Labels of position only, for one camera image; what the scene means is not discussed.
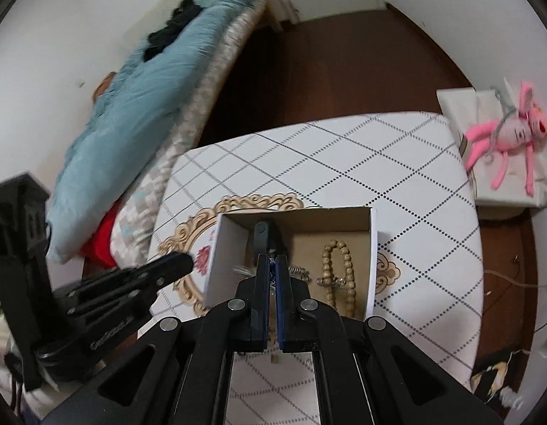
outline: small figurine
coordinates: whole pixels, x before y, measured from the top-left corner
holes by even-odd
[[[490,138],[494,138],[494,149],[502,154],[502,166],[491,183],[491,187],[497,190],[506,175],[507,152],[525,145],[525,191],[528,196],[532,197],[535,194],[533,188],[533,143],[540,142],[545,136],[547,136],[547,118],[533,101],[533,87],[529,83],[523,83],[519,95],[517,119],[493,120],[488,123],[476,124],[468,129],[466,138],[472,143],[472,151],[465,165],[466,170],[470,171],[476,161],[488,152]]]

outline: white tablecloth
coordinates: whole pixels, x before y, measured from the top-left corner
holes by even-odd
[[[164,316],[201,313],[196,295],[206,284],[204,245],[216,211],[259,203],[369,205],[377,209],[379,230],[375,314],[468,381],[481,326],[482,250],[471,190],[444,117],[359,115],[194,149],[177,161],[164,200],[150,258],[187,244],[200,260],[191,285],[160,293],[142,333]],[[278,364],[268,353],[236,358],[230,425],[319,424],[318,414],[309,354],[282,353]]]

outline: wooden floor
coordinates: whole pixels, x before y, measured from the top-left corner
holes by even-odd
[[[440,112],[437,89],[467,86],[445,53],[393,9],[309,21],[281,34],[264,28],[244,48],[200,145],[315,119]],[[519,280],[536,279],[528,213],[481,227],[486,267]],[[484,288],[491,293],[484,299],[478,359],[507,347],[524,348],[532,336],[536,297],[531,310],[531,292],[526,298],[522,289],[491,276]]]

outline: bed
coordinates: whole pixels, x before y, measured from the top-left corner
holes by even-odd
[[[77,254],[116,202],[110,254],[119,267],[146,262],[173,164],[198,143],[258,24],[266,20],[281,29],[272,11],[280,0],[194,0],[203,8],[200,15],[145,61],[147,34],[166,23],[182,1],[161,0],[119,40],[131,55],[98,97],[57,179],[48,212],[48,257],[55,262]]]

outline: cardboard box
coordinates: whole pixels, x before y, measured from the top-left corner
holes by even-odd
[[[311,297],[325,301],[326,288],[317,285],[323,274],[322,254],[332,239],[350,249],[356,283],[354,317],[364,320],[374,310],[377,229],[376,213],[370,207],[308,208],[291,211],[233,211],[220,214],[210,253],[209,278],[203,304],[212,307],[234,297],[241,278],[236,265],[253,267],[253,228],[261,220],[271,220],[280,228],[289,250],[289,264],[307,269],[311,276]],[[340,251],[332,251],[335,277],[345,277]],[[345,314],[346,290],[337,289],[338,312]]]

